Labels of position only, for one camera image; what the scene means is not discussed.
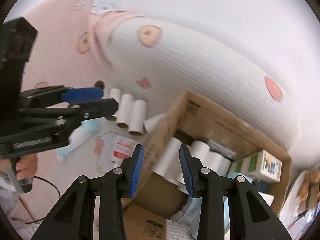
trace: ridged blue pad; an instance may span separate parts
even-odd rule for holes
[[[140,174],[141,174],[142,166],[143,166],[143,155],[144,155],[143,146],[141,146],[137,161],[134,164],[132,174],[131,174],[131,187],[130,187],[130,191],[129,191],[130,197],[133,197],[138,189]]]
[[[99,100],[103,97],[103,90],[101,88],[77,88],[70,89],[61,95],[61,100],[64,102],[81,103],[92,100]]]
[[[180,159],[180,165],[182,169],[184,183],[186,185],[186,190],[189,193],[189,195],[192,196],[194,191],[192,186],[192,174],[186,159],[186,153],[184,152],[182,146],[180,146],[180,149],[179,149],[179,159]]]

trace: open cardboard box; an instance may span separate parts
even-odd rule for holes
[[[281,160],[280,182],[270,187],[270,194],[275,196],[271,209],[279,215],[291,174],[292,160],[286,150],[212,100],[184,91],[144,144],[143,171],[133,203],[129,205],[131,200],[128,199],[122,201],[123,207],[126,207],[124,223],[128,240],[166,239],[165,219],[169,219],[185,204],[186,194],[152,173],[170,138],[179,129],[197,140],[216,141],[236,152],[237,159],[265,149]]]

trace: red label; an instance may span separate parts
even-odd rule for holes
[[[113,151],[113,156],[118,157],[120,159],[126,159],[129,157],[128,155],[125,155],[125,154],[117,152],[117,151]]]

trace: metal rivet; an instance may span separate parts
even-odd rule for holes
[[[62,125],[65,124],[67,122],[66,119],[58,119],[54,122],[55,125]]]
[[[244,176],[238,176],[237,181],[239,182],[245,182],[245,177]]]
[[[210,173],[210,170],[209,170],[208,168],[202,168],[202,169],[201,169],[201,172],[202,172],[203,174],[208,174],[208,173]]]
[[[80,176],[80,177],[78,178],[78,182],[80,182],[80,183],[84,183],[86,180],[87,180],[87,177],[86,177],[86,176]]]
[[[114,174],[121,174],[121,173],[122,173],[122,169],[121,169],[121,168],[115,168],[115,169],[113,170],[113,173],[114,173]]]

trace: black cable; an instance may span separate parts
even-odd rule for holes
[[[50,181],[48,181],[48,180],[46,180],[46,179],[44,179],[44,178],[38,177],[38,176],[33,176],[33,177],[34,177],[35,179],[43,180],[43,181],[45,181],[46,183],[49,183],[51,186],[53,186],[53,187],[57,190],[57,192],[58,192],[58,194],[59,194],[59,199],[61,198],[60,191],[58,190],[58,188],[57,188],[53,183],[51,183]],[[26,223],[26,225],[29,225],[29,224],[32,224],[32,223],[36,223],[36,222],[39,222],[39,221],[44,220],[44,219],[45,219],[45,217],[44,217],[44,218],[41,218],[41,219],[38,219],[38,220],[35,220],[35,221],[32,221],[32,222],[28,222],[28,223]]]

